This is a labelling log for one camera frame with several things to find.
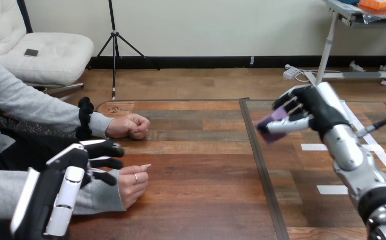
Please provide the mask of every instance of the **ring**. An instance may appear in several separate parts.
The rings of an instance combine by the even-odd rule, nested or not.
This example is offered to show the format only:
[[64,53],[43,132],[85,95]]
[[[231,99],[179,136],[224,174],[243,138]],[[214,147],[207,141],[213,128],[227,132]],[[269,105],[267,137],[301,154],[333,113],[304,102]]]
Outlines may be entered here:
[[134,177],[135,177],[135,184],[138,184],[137,174],[134,173]]

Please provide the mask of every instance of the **sweater sleeve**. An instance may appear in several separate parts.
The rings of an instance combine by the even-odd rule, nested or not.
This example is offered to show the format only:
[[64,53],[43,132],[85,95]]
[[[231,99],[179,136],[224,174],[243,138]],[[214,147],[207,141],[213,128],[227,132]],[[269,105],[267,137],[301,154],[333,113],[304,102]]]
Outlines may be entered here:
[[[67,133],[80,126],[79,108],[51,97],[17,79],[0,65],[0,109],[18,118],[47,124]],[[106,138],[105,131],[111,118],[94,112],[90,129],[95,137]]]
[[[119,171],[111,170],[109,173],[117,178]],[[0,220],[12,218],[27,177],[28,172],[25,171],[0,170]],[[90,215],[124,210],[118,185],[109,186],[100,180],[93,180],[80,190],[73,214]]]

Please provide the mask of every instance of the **robotic hand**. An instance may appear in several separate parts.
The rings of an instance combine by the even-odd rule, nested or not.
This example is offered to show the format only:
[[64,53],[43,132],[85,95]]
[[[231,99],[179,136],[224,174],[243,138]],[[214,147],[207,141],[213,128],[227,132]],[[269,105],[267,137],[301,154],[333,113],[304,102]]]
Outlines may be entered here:
[[10,224],[13,238],[64,238],[80,188],[92,179],[115,185],[112,175],[96,168],[121,169],[122,162],[111,157],[123,154],[119,144],[109,140],[81,141],[47,161],[43,172],[30,168]]
[[329,83],[301,85],[279,97],[273,109],[291,114],[283,120],[257,126],[267,134],[311,128],[319,133],[334,159],[334,171],[349,190],[349,197],[368,230],[369,240],[386,240],[386,173],[363,148],[349,117]]

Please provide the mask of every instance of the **orange box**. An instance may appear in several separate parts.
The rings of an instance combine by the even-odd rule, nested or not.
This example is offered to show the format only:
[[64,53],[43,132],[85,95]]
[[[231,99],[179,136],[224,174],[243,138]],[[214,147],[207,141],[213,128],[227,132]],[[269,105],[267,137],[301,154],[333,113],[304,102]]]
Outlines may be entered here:
[[386,9],[386,0],[361,0],[359,5],[372,9],[383,10]]

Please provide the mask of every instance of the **black tripod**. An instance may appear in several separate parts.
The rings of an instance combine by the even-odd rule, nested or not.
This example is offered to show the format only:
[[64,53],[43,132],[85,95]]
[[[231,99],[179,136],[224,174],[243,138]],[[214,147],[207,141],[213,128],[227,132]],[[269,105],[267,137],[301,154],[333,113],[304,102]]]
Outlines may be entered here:
[[[143,59],[146,59],[146,56],[143,55],[139,50],[137,50],[133,45],[131,45],[127,40],[125,40],[115,29],[115,20],[113,19],[113,7],[112,7],[112,0],[109,0],[109,9],[110,9],[110,20],[112,21],[112,30],[113,32],[110,33],[109,39],[106,41],[102,49],[100,50],[99,54],[97,55],[97,58],[100,57],[103,50],[106,48],[107,44],[110,42],[111,39],[113,39],[113,85],[112,85],[112,100],[115,100],[115,77],[116,77],[116,64],[119,63],[119,60],[122,58],[119,56],[119,49],[118,49],[118,38],[122,39],[128,46],[130,46],[132,49],[134,49],[138,54],[140,54]],[[155,63],[153,60],[151,61],[153,68],[160,70],[160,67],[157,63]]]

